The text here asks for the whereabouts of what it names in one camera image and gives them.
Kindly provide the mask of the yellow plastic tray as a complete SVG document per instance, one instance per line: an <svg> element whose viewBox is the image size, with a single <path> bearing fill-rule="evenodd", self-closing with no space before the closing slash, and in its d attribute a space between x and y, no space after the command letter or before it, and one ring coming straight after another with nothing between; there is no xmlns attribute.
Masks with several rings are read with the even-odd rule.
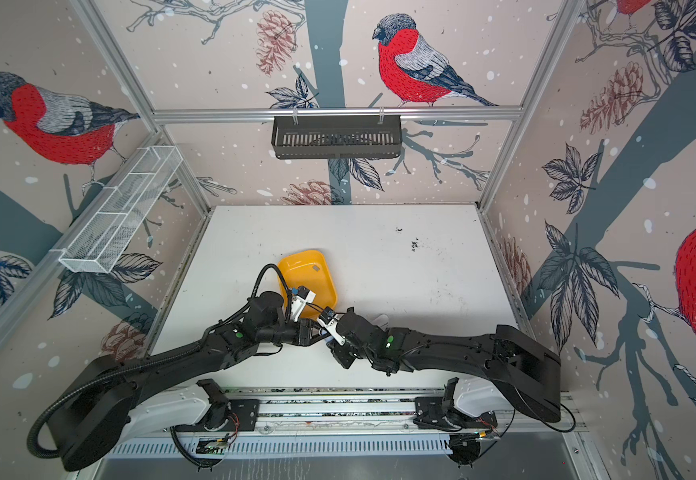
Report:
<svg viewBox="0 0 696 480"><path fill-rule="evenodd" d="M320 269L316 274L313 267ZM338 293L332 279L325 256L318 250L306 250L284 257L278 263L287 285L290 288L305 286L316 294L313 303L335 310Z"/></svg>

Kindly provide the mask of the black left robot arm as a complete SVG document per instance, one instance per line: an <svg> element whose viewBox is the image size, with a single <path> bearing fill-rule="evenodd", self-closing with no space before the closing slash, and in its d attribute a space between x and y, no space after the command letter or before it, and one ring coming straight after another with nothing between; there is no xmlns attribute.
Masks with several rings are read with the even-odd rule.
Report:
<svg viewBox="0 0 696 480"><path fill-rule="evenodd" d="M41 413L27 436L39 459L60 459L67 471L82 470L106 456L135 424L141 404L188 380L198 382L210 405L220 409L220 387L203 375L230 369L259 353L263 344L308 346L314 336L299 317L315 300L306 286L282 293L254 289L246 303L201 338L154 356L90 363L69 388Z"/></svg>

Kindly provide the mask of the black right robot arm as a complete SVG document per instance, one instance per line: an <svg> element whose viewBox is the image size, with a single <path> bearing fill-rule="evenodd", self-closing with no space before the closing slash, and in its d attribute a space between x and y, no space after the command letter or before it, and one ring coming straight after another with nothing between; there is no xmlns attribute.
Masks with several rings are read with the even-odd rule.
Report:
<svg viewBox="0 0 696 480"><path fill-rule="evenodd" d="M348 369L357 359L388 376L441 370L490 381L520 413L545 423L561 420L561 362L557 354L517 328L491 334L441 336L403 327L387 330L353 311L320 319L333 337L333 357Z"/></svg>

